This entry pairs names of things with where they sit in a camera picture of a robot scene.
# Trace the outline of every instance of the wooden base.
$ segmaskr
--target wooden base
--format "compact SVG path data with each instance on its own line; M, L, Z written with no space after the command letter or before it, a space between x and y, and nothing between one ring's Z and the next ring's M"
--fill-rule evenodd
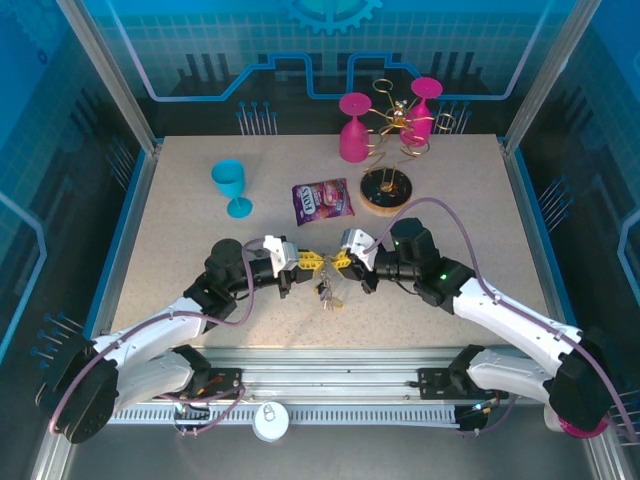
M384 191L384 182L391 180L392 168L379 168L367 173L360 181L360 198L362 203L376 213L393 214L404 207L413 192L409 177L400 170L396 170L393 186L390 191Z

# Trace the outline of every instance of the speckled countertop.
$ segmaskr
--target speckled countertop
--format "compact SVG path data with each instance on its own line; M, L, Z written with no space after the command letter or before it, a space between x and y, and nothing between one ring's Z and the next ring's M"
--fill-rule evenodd
M397 148L389 142L387 151ZM227 216L229 202L210 176L219 160L245 164L245 196L254 203L242 220ZM265 234L286 235L300 248L337 253L345 228L357 226L372 236L389 218L369 213L359 199L363 164L338 155L337 135L208 136L165 139L140 230L119 300L113 330L162 310L204 271L214 243L236 238L244 243ZM542 291L516 208L496 137L436 135L431 151L402 166L413 182L413 198L435 196L461 217L477 250L483 273L496 287L546 314ZM317 221L298 227L291 187L346 177L355 217ZM436 206L420 205L413 215L431 229L440 253L470 264L453 221ZM256 293L253 314L243 328L218 327L191 342L217 347L403 348L502 344L471 322L429 307L396 285L381 282L365 295L356 282L338 278L341 310L325 312L314 282L294 285L285 300L275 289ZM237 320L241 302L229 317Z

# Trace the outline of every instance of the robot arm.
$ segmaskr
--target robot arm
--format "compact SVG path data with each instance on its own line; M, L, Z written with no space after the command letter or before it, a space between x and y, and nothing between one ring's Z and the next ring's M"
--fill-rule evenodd
M127 332L142 322L93 340L87 340L81 334L70 337L60 346L47 369L36 404L52 417L71 381L89 361L114 342L118 342L117 348L89 370L56 422L56 429L72 443L87 440L113 413L140 401L167 392L186 395L190 399L202 398L202 392L209 396L238 386L239 372L212 368L190 346L176 345L184 344L216 325L203 318L203 314L226 320L236 308L237 295L248 289L248 274L252 276L255 289L277 286L281 298L289 293L294 282L302 283L312 278L313 268L305 265L308 262L300 262L301 252L285 237L266 236L263 248L269 252L269 258L252 260L249 262L251 271L247 272L239 242L225 239L216 243L205 261L205 272L182 297L149 319L180 313L149 324L128 338ZM313 254L302 252L304 258L310 255ZM215 390L211 390L214 379Z
M386 251L382 245L368 251L374 239L362 230L347 230L338 257L340 263L336 261L334 266L345 278L360 281L365 293L375 292L380 279L412 282L415 292L429 305L488 328L531 359L501 357L498 363L491 363L491 352L469 346L449 368L457 384L470 382L481 389L526 395L549 404L580 430L591 432L598 427L611 405L611 397L596 372L559 335L549 333L497 300L518 307L579 343L598 359L611 378L611 372L616 370L612 365L615 352L601 332L583 332L551 320L489 285L496 296L494 301L481 288L472 269L440 256L431 233L416 218L398 221L391 236L394 251Z

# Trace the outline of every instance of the white plastic cap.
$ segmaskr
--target white plastic cap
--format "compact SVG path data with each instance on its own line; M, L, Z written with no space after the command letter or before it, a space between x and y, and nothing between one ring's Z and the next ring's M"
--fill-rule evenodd
M289 428L289 413L276 402L260 405L253 419L253 431L260 440L275 442L281 439Z

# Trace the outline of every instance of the purple snack bag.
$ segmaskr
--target purple snack bag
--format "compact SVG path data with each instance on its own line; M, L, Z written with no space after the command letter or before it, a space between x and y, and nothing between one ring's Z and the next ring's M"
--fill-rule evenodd
M292 191L298 226L322 218L354 214L346 178L296 185Z

